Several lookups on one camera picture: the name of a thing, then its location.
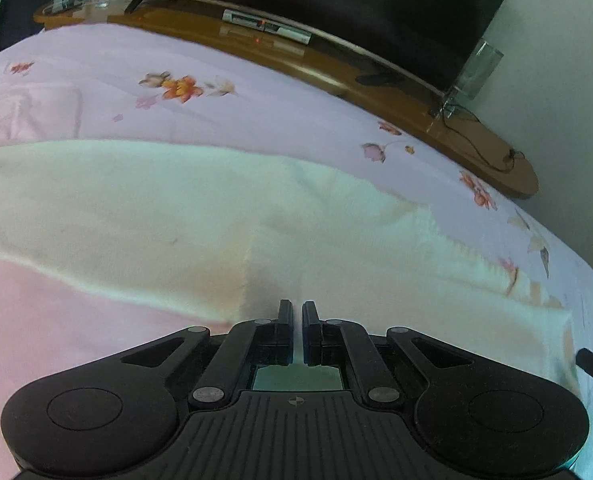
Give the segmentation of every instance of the bed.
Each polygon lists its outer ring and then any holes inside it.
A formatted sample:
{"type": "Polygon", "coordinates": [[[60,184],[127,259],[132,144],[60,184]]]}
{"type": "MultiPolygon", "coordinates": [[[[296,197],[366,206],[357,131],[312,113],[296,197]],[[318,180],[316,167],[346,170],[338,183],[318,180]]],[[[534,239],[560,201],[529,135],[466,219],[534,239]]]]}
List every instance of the bed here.
{"type": "MultiPolygon", "coordinates": [[[[0,413],[19,387],[278,301],[404,324],[579,395],[593,270],[399,128],[272,70],[118,25],[0,53],[0,413]]],[[[0,435],[0,479],[16,464],[0,435]]]]}

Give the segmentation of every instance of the white cloth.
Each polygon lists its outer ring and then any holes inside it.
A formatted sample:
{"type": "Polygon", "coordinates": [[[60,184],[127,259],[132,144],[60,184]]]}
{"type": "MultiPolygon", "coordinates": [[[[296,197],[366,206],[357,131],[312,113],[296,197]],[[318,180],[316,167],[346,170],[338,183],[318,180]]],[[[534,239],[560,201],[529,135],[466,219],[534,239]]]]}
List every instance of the white cloth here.
{"type": "Polygon", "coordinates": [[[314,299],[323,317],[405,324],[577,391],[558,301],[449,240],[426,206],[311,162],[111,140],[0,148],[0,257],[215,321],[314,299]]]}

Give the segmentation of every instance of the floral pattern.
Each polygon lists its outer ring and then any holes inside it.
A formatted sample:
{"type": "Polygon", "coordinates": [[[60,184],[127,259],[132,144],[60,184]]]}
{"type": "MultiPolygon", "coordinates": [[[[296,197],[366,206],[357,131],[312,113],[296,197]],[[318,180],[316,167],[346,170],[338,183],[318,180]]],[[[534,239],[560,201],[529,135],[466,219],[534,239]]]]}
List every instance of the floral pattern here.
{"type": "Polygon", "coordinates": [[[389,134],[397,136],[401,135],[401,132],[397,128],[395,128],[389,123],[385,123],[384,121],[379,121],[379,130],[385,130],[389,134]]]}
{"type": "Polygon", "coordinates": [[[203,95],[203,88],[196,86],[196,79],[189,75],[181,79],[168,79],[163,81],[161,86],[167,88],[163,93],[163,99],[178,98],[182,103],[185,103],[190,98],[203,95]]]}
{"type": "MultiPolygon", "coordinates": [[[[397,130],[394,126],[384,121],[379,121],[379,130],[385,130],[389,134],[396,136],[403,135],[402,132],[397,130]]],[[[404,142],[403,140],[393,140],[387,144],[377,144],[375,142],[366,142],[362,145],[363,155],[369,158],[372,162],[385,162],[385,149],[390,144],[396,144],[397,142],[404,142]]],[[[414,146],[406,146],[405,151],[410,155],[414,155],[414,146]]]]}
{"type": "Polygon", "coordinates": [[[144,110],[149,110],[154,105],[156,105],[156,96],[155,95],[138,97],[136,99],[136,108],[143,108],[144,110]]]}
{"type": "Polygon", "coordinates": [[[150,72],[139,81],[139,85],[146,88],[165,88],[166,91],[161,96],[163,99],[178,99],[182,103],[189,101],[193,97],[201,97],[205,94],[206,89],[211,91],[208,95],[215,97],[223,97],[228,94],[237,95],[234,83],[219,76],[215,78],[214,83],[206,82],[204,86],[199,86],[196,83],[196,78],[191,75],[173,79],[170,72],[150,72]]]}
{"type": "Polygon", "coordinates": [[[517,280],[519,279],[519,268],[510,258],[499,258],[499,265],[505,269],[505,271],[508,273],[508,276],[510,277],[510,285],[505,291],[505,295],[509,296],[512,292],[512,289],[517,284],[517,280]]]}
{"type": "Polygon", "coordinates": [[[475,177],[467,173],[467,171],[461,171],[461,177],[459,178],[461,182],[463,182],[472,192],[475,194],[475,203],[479,207],[484,207],[486,209],[494,209],[497,210],[496,202],[494,202],[493,198],[490,196],[488,190],[485,189],[485,186],[481,183],[481,181],[475,177]]]}
{"type": "Polygon", "coordinates": [[[161,74],[149,73],[145,74],[145,78],[139,81],[139,85],[147,88],[161,88],[163,83],[170,79],[169,72],[163,72],[161,74]]]}
{"type": "Polygon", "coordinates": [[[27,75],[32,65],[34,65],[34,61],[30,61],[29,63],[15,63],[10,67],[10,73],[27,75]]]}
{"type": "Polygon", "coordinates": [[[385,162],[385,148],[386,146],[368,142],[363,145],[363,155],[372,162],[385,162]]]}
{"type": "Polygon", "coordinates": [[[213,90],[209,95],[215,97],[222,97],[227,94],[237,95],[234,83],[220,77],[216,78],[216,84],[206,83],[206,87],[213,90]]]}
{"type": "Polygon", "coordinates": [[[522,231],[529,231],[532,233],[530,237],[530,243],[528,244],[528,253],[539,252],[541,256],[541,263],[545,270],[545,276],[550,278],[550,250],[549,245],[545,238],[539,233],[535,226],[530,226],[525,218],[519,213],[519,210],[515,210],[517,215],[508,218],[508,224],[514,225],[522,231]]]}

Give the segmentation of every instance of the wooden shelf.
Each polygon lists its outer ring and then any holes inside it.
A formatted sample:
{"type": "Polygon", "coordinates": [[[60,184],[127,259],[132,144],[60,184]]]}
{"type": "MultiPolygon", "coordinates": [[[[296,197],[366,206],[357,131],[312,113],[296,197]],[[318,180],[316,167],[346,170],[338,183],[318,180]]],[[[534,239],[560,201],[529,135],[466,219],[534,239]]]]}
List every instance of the wooden shelf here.
{"type": "MultiPolygon", "coordinates": [[[[223,8],[191,0],[146,0],[132,14],[124,10],[130,0],[104,0],[107,7],[95,2],[55,16],[42,9],[35,21],[46,29],[78,23],[116,23],[143,28],[166,36],[211,46],[215,49],[283,72],[338,96],[416,136],[459,163],[503,194],[529,198],[539,191],[539,181],[526,160],[516,160],[512,171],[503,173],[488,167],[475,149],[459,134],[433,118],[439,96],[412,79],[395,86],[369,87],[355,81],[359,75],[379,70],[374,62],[313,38],[309,46],[221,20],[223,8]]],[[[503,158],[511,146],[483,124],[465,114],[447,120],[477,147],[496,168],[506,168],[503,158]]]]}

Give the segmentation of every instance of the circular pad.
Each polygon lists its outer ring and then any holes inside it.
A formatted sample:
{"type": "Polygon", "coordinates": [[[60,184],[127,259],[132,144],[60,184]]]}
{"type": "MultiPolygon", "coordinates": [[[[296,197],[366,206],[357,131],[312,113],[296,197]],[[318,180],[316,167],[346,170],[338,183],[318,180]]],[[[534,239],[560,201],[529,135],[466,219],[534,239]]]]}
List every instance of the circular pad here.
{"type": "Polygon", "coordinates": [[[470,402],[470,416],[498,433],[522,433],[543,419],[543,408],[529,395],[510,390],[493,390],[470,402]]]}
{"type": "Polygon", "coordinates": [[[177,407],[147,368],[91,364],[24,386],[1,413],[1,431],[23,468],[54,477],[123,471],[160,451],[177,407]]]}
{"type": "Polygon", "coordinates": [[[123,402],[100,388],[78,388],[57,395],[48,405],[48,416],[64,430],[96,430],[115,420],[123,402]]]}
{"type": "Polygon", "coordinates": [[[573,394],[499,364],[472,368],[436,372],[417,401],[417,430],[442,462],[475,477],[534,478],[581,450],[589,421],[573,394]]]}

